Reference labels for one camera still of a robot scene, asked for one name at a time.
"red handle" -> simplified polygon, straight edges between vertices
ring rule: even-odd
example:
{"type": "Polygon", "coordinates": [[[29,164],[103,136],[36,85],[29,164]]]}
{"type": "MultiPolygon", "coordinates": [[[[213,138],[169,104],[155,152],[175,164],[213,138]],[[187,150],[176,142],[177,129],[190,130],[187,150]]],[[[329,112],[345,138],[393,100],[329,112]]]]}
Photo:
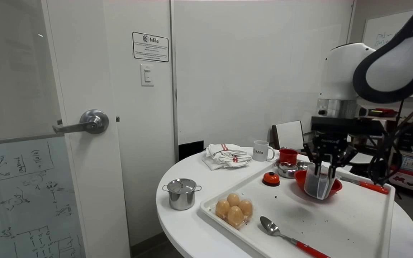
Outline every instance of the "red handle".
{"type": "Polygon", "coordinates": [[[300,248],[301,250],[303,250],[305,253],[308,253],[309,255],[311,255],[312,257],[316,257],[316,258],[330,258],[329,256],[325,255],[322,252],[319,252],[313,248],[311,248],[308,245],[305,245],[304,243],[297,241],[296,246],[298,248],[300,248]]]}
{"type": "Polygon", "coordinates": [[[388,189],[386,189],[382,186],[374,185],[372,183],[366,183],[364,181],[359,181],[359,185],[362,186],[362,187],[365,187],[367,189],[374,190],[374,191],[379,192],[379,193],[388,194],[388,189]]]}

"door handle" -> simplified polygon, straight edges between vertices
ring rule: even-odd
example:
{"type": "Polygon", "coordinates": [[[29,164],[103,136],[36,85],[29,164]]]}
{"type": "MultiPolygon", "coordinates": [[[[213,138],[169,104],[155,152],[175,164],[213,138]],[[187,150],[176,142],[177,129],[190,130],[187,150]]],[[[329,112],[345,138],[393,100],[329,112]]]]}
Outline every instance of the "door handle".
{"type": "Polygon", "coordinates": [[[56,133],[88,132],[90,134],[101,134],[109,125],[108,116],[98,109],[87,110],[79,119],[79,124],[67,126],[55,126],[52,128],[56,133]]]}

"switch plate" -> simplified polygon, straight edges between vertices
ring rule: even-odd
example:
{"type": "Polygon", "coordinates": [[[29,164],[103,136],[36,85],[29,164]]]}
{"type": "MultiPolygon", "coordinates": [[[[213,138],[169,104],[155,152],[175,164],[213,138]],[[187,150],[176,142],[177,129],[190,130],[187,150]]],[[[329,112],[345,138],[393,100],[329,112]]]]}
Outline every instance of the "switch plate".
{"type": "Polygon", "coordinates": [[[141,64],[141,86],[154,86],[154,66],[141,64]]]}

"measuring cup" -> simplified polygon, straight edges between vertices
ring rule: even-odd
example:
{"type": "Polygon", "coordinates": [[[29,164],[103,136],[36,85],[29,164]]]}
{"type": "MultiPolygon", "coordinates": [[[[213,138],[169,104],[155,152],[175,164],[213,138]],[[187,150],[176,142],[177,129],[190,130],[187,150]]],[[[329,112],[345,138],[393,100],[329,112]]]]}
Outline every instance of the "measuring cup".
{"type": "Polygon", "coordinates": [[[324,200],[328,197],[335,180],[335,178],[328,177],[328,168],[325,166],[321,166],[320,172],[315,175],[315,164],[309,164],[305,176],[304,190],[308,195],[324,200]]]}

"white mug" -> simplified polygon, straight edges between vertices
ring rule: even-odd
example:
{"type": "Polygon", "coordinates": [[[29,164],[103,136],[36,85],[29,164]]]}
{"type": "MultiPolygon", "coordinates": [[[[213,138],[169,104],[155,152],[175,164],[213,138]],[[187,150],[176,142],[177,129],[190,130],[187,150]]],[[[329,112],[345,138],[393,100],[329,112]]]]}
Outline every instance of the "white mug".
{"type": "Polygon", "coordinates": [[[269,142],[265,140],[254,141],[253,160],[256,161],[271,161],[275,157],[275,150],[269,146],[269,142]],[[269,150],[272,151],[272,157],[269,158],[269,150]]]}

